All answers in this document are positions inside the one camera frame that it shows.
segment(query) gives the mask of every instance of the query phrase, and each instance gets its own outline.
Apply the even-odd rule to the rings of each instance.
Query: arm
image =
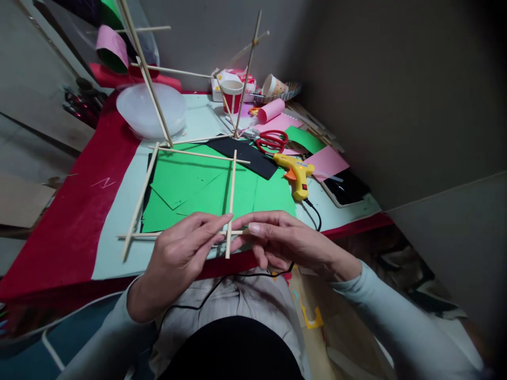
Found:
[[[232,219],[194,213],[161,233],[144,275],[120,296],[100,329],[72,359],[58,379],[123,379],[147,341],[152,322],[197,278],[217,235]]]
[[[252,239],[259,266],[287,270],[285,260],[313,269],[355,305],[382,342],[400,378],[463,379],[478,373],[460,349],[411,302],[382,282],[364,263],[321,233],[281,211],[251,213],[232,224],[247,225],[231,250]]]
[[[332,282],[391,355],[399,378],[475,379],[479,373],[449,337],[362,263],[361,275]]]
[[[134,322],[127,311],[127,295],[120,296],[99,330],[58,377],[63,379],[123,379],[129,364],[156,336],[154,323]]]

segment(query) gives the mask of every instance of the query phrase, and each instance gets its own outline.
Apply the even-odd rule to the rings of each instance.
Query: black cable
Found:
[[[315,213],[317,214],[318,216],[318,227],[317,227],[317,231],[320,231],[321,230],[321,227],[322,227],[322,219],[321,219],[321,216],[320,214],[318,213],[317,209],[315,208],[315,206],[313,205],[312,202],[310,202],[307,199],[304,200],[306,202],[306,204],[308,204],[308,206],[310,206],[311,208],[313,208],[313,210],[315,211]],[[268,274],[268,273],[251,273],[251,274],[227,274],[225,276],[223,276],[220,280],[218,280],[218,282],[213,286],[213,288],[209,291],[209,293],[206,295],[206,297],[204,297],[204,299],[202,300],[201,304],[199,306],[190,306],[190,305],[172,305],[170,306],[164,313],[164,316],[162,317],[162,321],[160,323],[160,327],[158,329],[158,333],[157,333],[157,337],[160,335],[160,330],[162,329],[162,323],[164,322],[164,319],[165,319],[165,316],[167,315],[167,313],[169,312],[169,310],[171,309],[188,309],[188,310],[200,310],[204,304],[206,303],[206,301],[209,299],[209,297],[213,294],[213,292],[215,291],[215,289],[218,287],[218,285],[220,285],[222,283],[222,281],[227,278],[227,277],[230,277],[230,276],[239,276],[239,277],[271,277],[271,278],[275,278],[275,277],[278,277],[279,275],[281,274],[287,274],[287,273],[291,273],[292,272],[292,268],[294,267],[294,261],[292,263],[290,263],[290,266],[289,266],[289,269],[286,270],[285,272],[280,272],[280,273],[277,273],[277,274]]]
[[[321,219],[321,215],[318,213],[317,209],[315,208],[315,206],[313,205],[312,202],[310,202],[310,200],[308,198],[304,199],[304,202],[310,206],[311,208],[313,208],[313,210],[315,211],[315,213],[317,214],[318,216],[318,227],[317,227],[317,231],[320,232],[321,228],[322,228],[322,219]]]

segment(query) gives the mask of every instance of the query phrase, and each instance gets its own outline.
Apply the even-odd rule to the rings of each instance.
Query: light blue sleeve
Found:
[[[132,283],[120,296],[102,326],[58,376],[58,380],[123,379],[130,364],[145,349],[146,342],[154,341],[155,324],[136,323],[128,314],[127,294]]]
[[[365,263],[361,275],[332,288],[349,299],[391,355],[399,379],[476,379],[480,373],[427,315],[381,281]]]

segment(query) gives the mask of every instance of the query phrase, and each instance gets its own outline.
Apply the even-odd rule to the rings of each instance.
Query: glue gun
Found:
[[[308,198],[308,185],[306,183],[306,177],[312,175],[315,170],[315,166],[311,164],[305,164],[303,161],[296,157],[286,156],[280,153],[273,155],[273,160],[278,166],[292,169],[296,175],[296,191],[292,193],[292,197],[301,202]]]

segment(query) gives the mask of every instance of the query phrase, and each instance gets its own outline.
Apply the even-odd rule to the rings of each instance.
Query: table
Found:
[[[184,95],[188,134],[182,139],[227,131],[221,104],[206,94]],[[137,140],[116,110],[114,92],[102,111],[98,128],[51,207],[33,231],[11,269],[0,281],[0,301],[53,307],[78,307],[125,289],[146,268],[153,241],[134,241],[121,262],[123,241],[146,174],[147,143]],[[323,233],[330,239],[391,224],[368,194],[366,201],[336,208],[317,181],[310,180],[312,202],[321,211]],[[297,205],[299,219],[312,217]],[[251,251],[230,260],[211,252],[200,278],[237,273],[256,266]]]

